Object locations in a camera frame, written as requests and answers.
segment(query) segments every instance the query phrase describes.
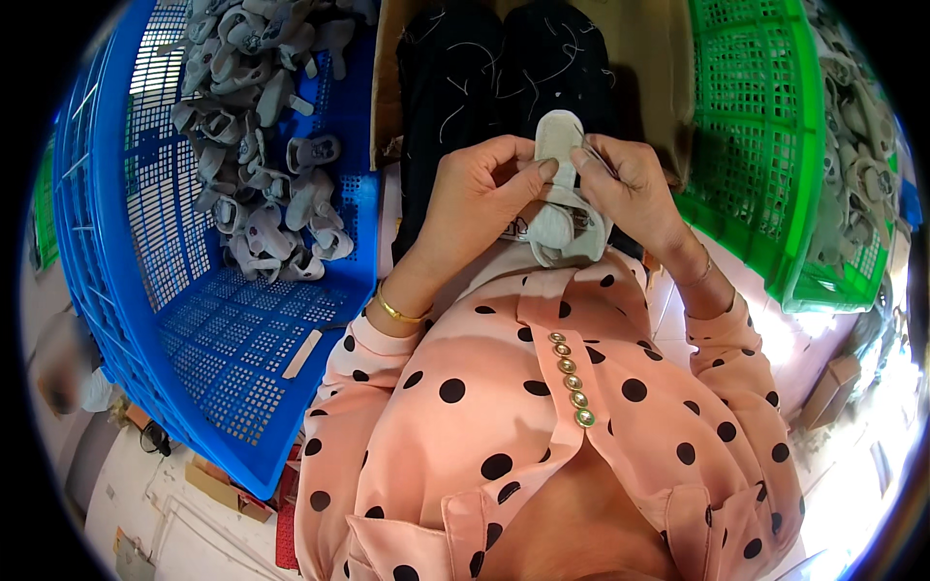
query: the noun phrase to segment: blue plastic basket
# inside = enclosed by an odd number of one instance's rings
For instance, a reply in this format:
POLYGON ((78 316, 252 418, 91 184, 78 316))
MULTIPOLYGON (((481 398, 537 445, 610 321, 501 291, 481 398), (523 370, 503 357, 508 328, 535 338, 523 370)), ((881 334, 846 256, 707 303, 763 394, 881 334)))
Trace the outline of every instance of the blue plastic basket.
POLYGON ((294 379, 281 374, 313 328, 348 322, 376 280, 379 174, 368 171, 374 28, 346 52, 333 81, 328 53, 298 92, 316 106, 286 110, 272 142, 333 133, 326 167, 354 252, 315 283, 248 282, 222 267, 190 143, 171 124, 180 99, 183 5, 136 0, 62 106, 52 176, 55 227, 73 303, 103 353, 107 376, 175 439, 259 498, 274 492, 340 329, 323 333, 294 379))

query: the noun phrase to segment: woman's left hand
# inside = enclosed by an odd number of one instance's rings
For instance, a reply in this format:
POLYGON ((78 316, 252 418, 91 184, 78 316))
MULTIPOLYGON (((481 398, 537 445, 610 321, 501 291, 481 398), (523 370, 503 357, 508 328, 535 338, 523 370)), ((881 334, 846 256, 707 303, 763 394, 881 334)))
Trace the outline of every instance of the woman's left hand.
POLYGON ((505 135, 443 157, 410 259, 448 281, 481 256, 558 171, 534 154, 531 139, 505 135))

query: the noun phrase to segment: black pants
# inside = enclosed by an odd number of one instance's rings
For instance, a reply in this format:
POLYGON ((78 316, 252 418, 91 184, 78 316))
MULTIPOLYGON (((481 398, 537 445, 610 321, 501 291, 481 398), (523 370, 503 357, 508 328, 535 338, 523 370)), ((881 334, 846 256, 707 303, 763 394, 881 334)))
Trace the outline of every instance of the black pants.
MULTIPOLYGON (((395 263, 417 240, 443 155, 498 135, 532 139, 539 119, 554 109, 573 112, 589 133, 620 133, 604 37, 564 0, 518 7, 503 24, 476 0, 446 0, 407 25, 397 64, 404 215, 395 263)), ((643 257, 616 227, 609 242, 643 257)))

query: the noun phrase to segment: hand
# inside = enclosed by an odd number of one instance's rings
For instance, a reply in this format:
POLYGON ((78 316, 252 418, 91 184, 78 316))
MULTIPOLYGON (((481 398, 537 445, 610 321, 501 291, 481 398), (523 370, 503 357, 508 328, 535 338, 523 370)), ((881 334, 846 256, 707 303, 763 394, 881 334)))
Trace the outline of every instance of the hand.
POLYGON ((534 153, 531 139, 505 135, 443 157, 410 259, 444 284, 481 256, 558 171, 534 153))
POLYGON ((691 231, 671 199, 656 152, 645 143, 597 134, 586 137, 617 170, 620 181, 613 179, 593 155, 575 148, 572 164, 581 176, 581 193, 595 209, 663 262, 684 244, 691 231))

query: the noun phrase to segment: gold bangle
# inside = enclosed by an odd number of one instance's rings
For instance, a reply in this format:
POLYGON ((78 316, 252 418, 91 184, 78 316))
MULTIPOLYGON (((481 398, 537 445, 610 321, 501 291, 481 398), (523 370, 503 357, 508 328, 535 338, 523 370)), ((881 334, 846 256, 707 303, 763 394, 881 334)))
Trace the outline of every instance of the gold bangle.
POLYGON ((704 274, 702 274, 701 277, 697 279, 696 281, 694 281, 693 283, 678 284, 679 288, 691 288, 692 286, 698 286, 699 284, 704 282, 704 279, 706 279, 708 275, 711 274, 711 271, 713 270, 713 261, 711 260, 711 253, 710 251, 708 251, 707 246, 705 246, 704 244, 701 245, 701 248, 704 249, 704 253, 707 255, 707 269, 704 270, 704 274))
POLYGON ((384 300, 384 296, 381 294, 381 286, 383 284, 384 284, 384 281, 378 282, 378 291, 376 291, 375 293, 375 298, 378 300, 378 304, 381 305, 384 311, 387 312, 388 315, 395 321, 400 321, 401 323, 417 324, 417 323, 423 322, 427 317, 429 317, 432 314, 432 305, 430 305, 427 311, 424 312, 419 317, 404 316, 403 314, 401 314, 400 311, 392 308, 392 306, 388 304, 388 301, 384 300))

